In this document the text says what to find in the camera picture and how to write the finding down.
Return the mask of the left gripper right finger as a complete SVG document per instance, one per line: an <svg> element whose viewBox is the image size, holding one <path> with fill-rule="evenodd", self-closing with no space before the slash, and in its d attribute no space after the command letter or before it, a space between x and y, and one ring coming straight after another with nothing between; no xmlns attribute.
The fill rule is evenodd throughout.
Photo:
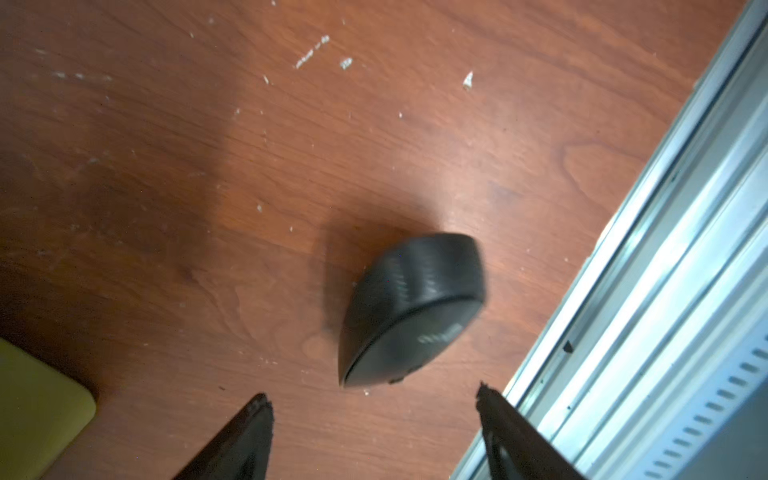
<svg viewBox="0 0 768 480"><path fill-rule="evenodd" d="M574 466L497 390L481 383L476 394L491 479L578 479Z"/></svg>

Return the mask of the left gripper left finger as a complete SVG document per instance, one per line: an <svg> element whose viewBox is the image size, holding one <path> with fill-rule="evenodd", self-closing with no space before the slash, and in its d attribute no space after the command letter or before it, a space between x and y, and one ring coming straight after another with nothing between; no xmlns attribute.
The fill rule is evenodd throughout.
<svg viewBox="0 0 768 480"><path fill-rule="evenodd" d="M265 479L271 451L274 411L256 394L175 476L175 479Z"/></svg>

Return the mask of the black computer mouse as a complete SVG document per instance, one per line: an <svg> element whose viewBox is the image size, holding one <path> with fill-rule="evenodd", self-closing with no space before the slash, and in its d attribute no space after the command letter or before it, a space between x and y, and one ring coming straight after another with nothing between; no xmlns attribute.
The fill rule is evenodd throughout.
<svg viewBox="0 0 768 480"><path fill-rule="evenodd" d="M340 330L344 388L394 384L436 359L486 302L478 242L458 233L408 239L358 281Z"/></svg>

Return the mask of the three-drawer storage box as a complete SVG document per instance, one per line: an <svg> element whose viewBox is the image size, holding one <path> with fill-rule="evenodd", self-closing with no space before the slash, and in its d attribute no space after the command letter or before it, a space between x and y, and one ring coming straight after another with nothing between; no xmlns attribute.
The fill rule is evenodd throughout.
<svg viewBox="0 0 768 480"><path fill-rule="evenodd" d="M1 477L38 479L90 423L92 393L1 341Z"/></svg>

